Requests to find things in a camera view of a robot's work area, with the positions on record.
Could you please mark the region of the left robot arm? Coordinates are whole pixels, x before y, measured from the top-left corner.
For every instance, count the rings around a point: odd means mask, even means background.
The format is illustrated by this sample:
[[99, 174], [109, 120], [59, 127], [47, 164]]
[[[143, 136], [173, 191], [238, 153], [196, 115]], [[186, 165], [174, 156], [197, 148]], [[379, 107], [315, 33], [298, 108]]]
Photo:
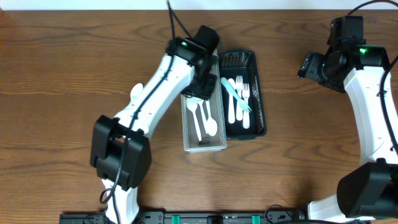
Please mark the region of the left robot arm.
[[132, 223], [138, 213], [137, 188], [152, 163], [150, 138], [179, 95], [207, 100], [216, 78], [217, 37], [182, 38], [169, 42], [154, 76], [113, 118], [102, 115], [93, 128], [90, 164], [103, 180], [100, 201], [111, 223]]

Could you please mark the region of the white plastic fork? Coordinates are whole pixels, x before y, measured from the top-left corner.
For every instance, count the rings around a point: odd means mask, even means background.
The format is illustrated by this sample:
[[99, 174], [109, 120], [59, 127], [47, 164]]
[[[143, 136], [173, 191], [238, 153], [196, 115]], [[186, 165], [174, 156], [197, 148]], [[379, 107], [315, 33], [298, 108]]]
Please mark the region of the white plastic fork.
[[[239, 98], [242, 97], [242, 90], [243, 90], [243, 76], [238, 75], [236, 77], [236, 91], [237, 91]], [[237, 107], [236, 107], [236, 119], [238, 121], [243, 120], [243, 110], [242, 110], [242, 107], [240, 106], [239, 100], [237, 101]]]
[[[248, 99], [250, 97], [250, 92], [249, 92], [249, 84], [245, 83], [243, 85], [243, 92], [242, 92], [243, 99], [246, 103], [248, 103]], [[249, 112], [244, 112], [243, 114], [243, 128], [244, 129], [249, 129], [250, 127], [250, 120], [249, 120]]]

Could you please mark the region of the pale green plastic fork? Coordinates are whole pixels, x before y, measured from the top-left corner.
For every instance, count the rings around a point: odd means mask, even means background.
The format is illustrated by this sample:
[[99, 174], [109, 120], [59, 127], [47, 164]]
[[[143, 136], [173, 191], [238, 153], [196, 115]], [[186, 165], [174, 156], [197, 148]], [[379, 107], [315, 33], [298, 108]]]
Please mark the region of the pale green plastic fork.
[[221, 77], [220, 79], [221, 84], [226, 88], [228, 93], [232, 93], [233, 97], [236, 99], [236, 101], [239, 100], [240, 106], [242, 107], [242, 110], [245, 112], [251, 112], [252, 109], [250, 108], [250, 106], [242, 99], [239, 98], [236, 89], [233, 90], [232, 86], [230, 85], [229, 81], [225, 78], [225, 77]]

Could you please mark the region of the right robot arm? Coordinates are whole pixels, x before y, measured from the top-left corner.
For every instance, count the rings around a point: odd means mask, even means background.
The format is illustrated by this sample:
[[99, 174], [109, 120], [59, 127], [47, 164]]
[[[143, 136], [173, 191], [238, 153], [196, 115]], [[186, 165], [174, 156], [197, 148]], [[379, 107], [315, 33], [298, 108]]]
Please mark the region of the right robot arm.
[[309, 52], [298, 77], [310, 78], [351, 101], [361, 158], [336, 193], [307, 205], [309, 220], [348, 223], [397, 218], [397, 111], [384, 47], [348, 45], [328, 55]]

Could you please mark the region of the white plastic spoon bowl down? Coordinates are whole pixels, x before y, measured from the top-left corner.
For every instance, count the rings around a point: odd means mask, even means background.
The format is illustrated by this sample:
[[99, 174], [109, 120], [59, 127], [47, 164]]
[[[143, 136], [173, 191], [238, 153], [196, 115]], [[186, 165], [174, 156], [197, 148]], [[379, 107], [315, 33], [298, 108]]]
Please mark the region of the white plastic spoon bowl down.
[[207, 100], [207, 101], [205, 101], [205, 104], [206, 104], [206, 110], [208, 113], [208, 119], [206, 122], [206, 132], [210, 136], [215, 136], [217, 134], [218, 125], [217, 125], [217, 122], [211, 116], [210, 102]]

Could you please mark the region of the short white plastic spoon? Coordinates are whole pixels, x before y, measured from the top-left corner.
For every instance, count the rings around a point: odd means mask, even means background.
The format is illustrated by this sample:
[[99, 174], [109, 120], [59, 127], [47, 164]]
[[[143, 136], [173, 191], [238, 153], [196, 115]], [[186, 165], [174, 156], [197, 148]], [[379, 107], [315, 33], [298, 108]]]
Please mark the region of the short white plastic spoon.
[[[235, 82], [232, 78], [228, 79], [232, 89], [235, 90]], [[233, 94], [229, 94], [229, 108], [228, 108], [228, 122], [229, 124], [233, 124], [235, 122], [235, 110], [234, 110], [234, 101], [233, 101]]]

